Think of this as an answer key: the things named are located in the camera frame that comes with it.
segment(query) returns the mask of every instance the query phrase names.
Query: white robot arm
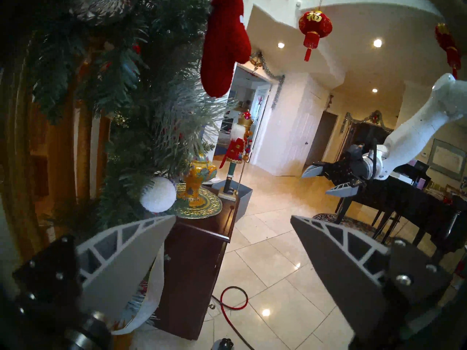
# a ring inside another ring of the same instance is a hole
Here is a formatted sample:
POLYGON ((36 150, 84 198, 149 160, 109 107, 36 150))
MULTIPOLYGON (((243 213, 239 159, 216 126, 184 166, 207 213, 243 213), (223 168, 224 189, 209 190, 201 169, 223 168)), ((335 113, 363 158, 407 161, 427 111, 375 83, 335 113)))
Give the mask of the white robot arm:
POLYGON ((430 138, 446 123, 467 114, 467 82, 445 74, 433 85, 426 104, 409 120, 393 131, 383 145, 361 154, 351 146, 348 158, 335 163, 314 163, 302 177, 326 176, 336 187, 326 191, 337 197, 354 196, 365 180, 385 180, 395 167, 406 164, 419 154, 430 138))
POLYGON ((467 114, 467 82, 445 74, 433 85, 426 104, 393 131, 383 145, 377 146, 376 173, 373 176, 373 152, 363 155, 368 165, 366 179, 385 180, 395 167, 408 163, 419 154, 430 138, 446 123, 467 114))

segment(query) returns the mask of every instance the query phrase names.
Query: white door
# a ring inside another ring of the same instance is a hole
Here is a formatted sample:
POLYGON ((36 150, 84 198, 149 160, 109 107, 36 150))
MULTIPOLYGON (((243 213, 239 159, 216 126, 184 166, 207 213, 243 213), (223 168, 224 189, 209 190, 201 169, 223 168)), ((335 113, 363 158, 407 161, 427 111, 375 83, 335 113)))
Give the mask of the white door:
POLYGON ((289 154, 287 155, 286 175, 301 176, 306 158, 318 129, 324 108, 318 100, 311 100, 305 110, 298 112, 290 140, 289 154))
POLYGON ((268 101, 268 94, 271 88, 271 84, 261 85, 256 89, 254 93, 253 103, 251 105, 251 118, 253 119, 253 125, 251 126, 251 131, 253 136, 251 138, 251 149, 253 150, 254 142, 258 136, 259 127, 261 124, 261 119, 263 118, 264 108, 266 107, 266 102, 268 101))

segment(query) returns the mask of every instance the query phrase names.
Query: rug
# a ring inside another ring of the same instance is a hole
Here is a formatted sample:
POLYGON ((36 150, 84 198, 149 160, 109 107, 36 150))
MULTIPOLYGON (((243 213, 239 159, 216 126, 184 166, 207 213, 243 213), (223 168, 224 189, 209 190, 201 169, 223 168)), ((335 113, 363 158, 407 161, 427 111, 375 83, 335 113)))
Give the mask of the rug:
MULTIPOLYGON (((335 220, 337 219, 337 214, 334 214, 334 213, 319 213, 316 216, 313 216, 313 219, 317 219, 319 221, 334 223, 335 220)), ((357 221, 356 219, 353 219, 353 218, 350 218, 350 217, 347 217, 347 216, 344 216, 344 218, 342 219, 340 224, 344 225, 345 227, 352 228, 353 230, 363 232, 364 234, 366 234, 367 236, 370 236, 370 237, 373 237, 373 235, 376 232, 375 227, 373 227, 373 226, 371 226, 369 224, 366 224, 366 223, 364 223, 362 221, 357 221)), ((381 242, 383 240, 383 237, 384 237, 384 232, 382 232, 376 238, 376 240, 378 242, 381 242)), ((389 246, 391 243, 392 243, 392 237, 389 237, 388 239, 386 239, 386 243, 385 243, 386 246, 389 246)))

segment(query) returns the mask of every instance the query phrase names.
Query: red cable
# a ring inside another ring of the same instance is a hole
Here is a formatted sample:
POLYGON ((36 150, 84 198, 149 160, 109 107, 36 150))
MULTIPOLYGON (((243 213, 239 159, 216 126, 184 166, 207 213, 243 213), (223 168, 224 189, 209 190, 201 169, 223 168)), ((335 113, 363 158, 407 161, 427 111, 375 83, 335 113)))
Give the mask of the red cable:
POLYGON ((245 338, 240 334, 240 332, 238 332, 238 330, 235 328, 234 324, 232 324, 229 320, 229 318, 227 317, 227 314, 225 313, 225 310, 224 310, 224 306, 228 309, 231 309, 231 310, 242 310, 243 308, 247 307, 248 305, 248 295, 247 293, 245 292, 245 290, 243 288, 240 288, 240 287, 237 287, 237 286, 229 286, 227 287, 224 291, 222 291, 222 293, 220 294, 220 300, 218 300, 216 297, 212 296, 214 300, 216 300, 219 304, 220 304, 220 309, 222 310, 222 313, 224 314, 224 317, 225 317, 225 320, 228 322, 228 324, 230 325, 230 327, 235 331, 235 333, 238 335, 238 337, 240 339, 242 339, 242 341, 245 343, 245 345, 248 346, 248 348, 250 348, 250 350, 254 350, 254 348, 248 344, 247 340, 245 340, 245 338), (245 301, 245 304, 240 306, 240 307, 232 307, 232 306, 229 306, 229 305, 225 305, 223 302, 222 302, 222 298, 224 297, 224 294, 226 293, 227 290, 230 290, 231 288, 236 288, 237 290, 240 290, 243 292, 243 294, 245 295, 245 298, 246 298, 246 301, 245 301))

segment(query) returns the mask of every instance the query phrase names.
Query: grand piano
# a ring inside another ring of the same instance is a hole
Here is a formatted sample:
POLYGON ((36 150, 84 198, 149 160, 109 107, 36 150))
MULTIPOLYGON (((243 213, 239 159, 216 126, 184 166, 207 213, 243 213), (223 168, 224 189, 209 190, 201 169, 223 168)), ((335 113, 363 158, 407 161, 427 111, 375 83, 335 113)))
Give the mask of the grand piano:
MULTIPOLYGON (((396 170, 403 173, 409 171, 412 177, 424 176, 428 179, 426 184, 429 182, 429 177, 424 175, 423 170, 419 173, 407 167, 398 167, 396 170)), ((436 262, 439 262, 446 253, 463 247, 467 240, 467 202, 458 196, 454 196, 451 203, 445 203, 409 183, 390 176, 385 181, 370 181, 365 188, 359 189, 357 195, 341 199, 336 209, 338 213, 336 223, 340 223, 352 201, 378 210, 372 225, 384 212, 373 238, 377 238, 382 233, 388 220, 394 216, 382 243, 385 243, 401 217, 408 219, 419 228, 413 240, 414 245, 420 243, 425 233, 430 234, 431 241, 437 248, 433 256, 436 262)))

